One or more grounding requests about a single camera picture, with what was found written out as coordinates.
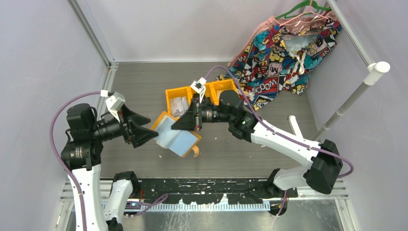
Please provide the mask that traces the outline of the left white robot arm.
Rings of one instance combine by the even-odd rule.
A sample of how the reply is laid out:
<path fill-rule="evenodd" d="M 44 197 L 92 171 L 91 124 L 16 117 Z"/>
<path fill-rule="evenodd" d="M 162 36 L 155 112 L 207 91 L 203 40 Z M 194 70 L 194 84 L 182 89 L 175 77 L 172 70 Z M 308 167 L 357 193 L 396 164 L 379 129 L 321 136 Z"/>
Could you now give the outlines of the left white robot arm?
<path fill-rule="evenodd" d="M 145 128 L 151 122 L 147 117 L 122 105 L 119 118 L 97 120 L 94 107 L 87 103 L 67 110 L 68 142 L 61 159 L 71 172 L 69 180 L 75 191 L 77 231 L 121 231 L 121 217 L 127 200 L 140 194 L 141 186 L 133 171 L 115 174 L 106 207 L 102 206 L 100 173 L 103 142 L 122 137 L 134 148 L 157 137 L 157 131 Z"/>

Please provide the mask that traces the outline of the yellow card holder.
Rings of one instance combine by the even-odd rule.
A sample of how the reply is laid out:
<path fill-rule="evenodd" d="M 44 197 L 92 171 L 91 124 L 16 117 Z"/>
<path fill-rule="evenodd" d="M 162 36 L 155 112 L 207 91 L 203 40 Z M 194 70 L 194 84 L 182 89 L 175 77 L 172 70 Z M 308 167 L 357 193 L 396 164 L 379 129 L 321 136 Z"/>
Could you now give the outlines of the yellow card holder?
<path fill-rule="evenodd" d="M 159 115 L 151 127 L 151 130 L 158 132 L 158 136 L 154 139 L 156 144 L 171 150 L 179 157 L 186 157 L 190 152 L 194 153 L 194 158 L 198 157 L 200 149 L 197 144 L 201 136 L 191 131 L 172 129 L 171 126 L 175 121 L 176 119 L 166 111 Z"/>

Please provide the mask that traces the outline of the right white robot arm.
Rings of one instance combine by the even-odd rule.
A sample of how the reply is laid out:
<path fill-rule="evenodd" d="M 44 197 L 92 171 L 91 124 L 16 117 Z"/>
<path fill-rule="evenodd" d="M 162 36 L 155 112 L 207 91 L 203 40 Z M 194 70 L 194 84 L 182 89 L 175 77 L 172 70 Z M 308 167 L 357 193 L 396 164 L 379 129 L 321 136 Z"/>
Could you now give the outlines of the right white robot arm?
<path fill-rule="evenodd" d="M 187 112 L 171 126 L 173 130 L 200 131 L 203 123 L 228 123 L 229 132 L 237 139 L 264 145 L 300 164 L 272 171 L 265 184 L 270 196 L 278 198 L 288 189 L 307 186 L 322 194 L 332 192 L 343 167 L 334 142 L 310 141 L 272 126 L 246 110 L 233 90 L 223 91 L 218 105 L 199 99 L 199 94 L 194 94 Z"/>

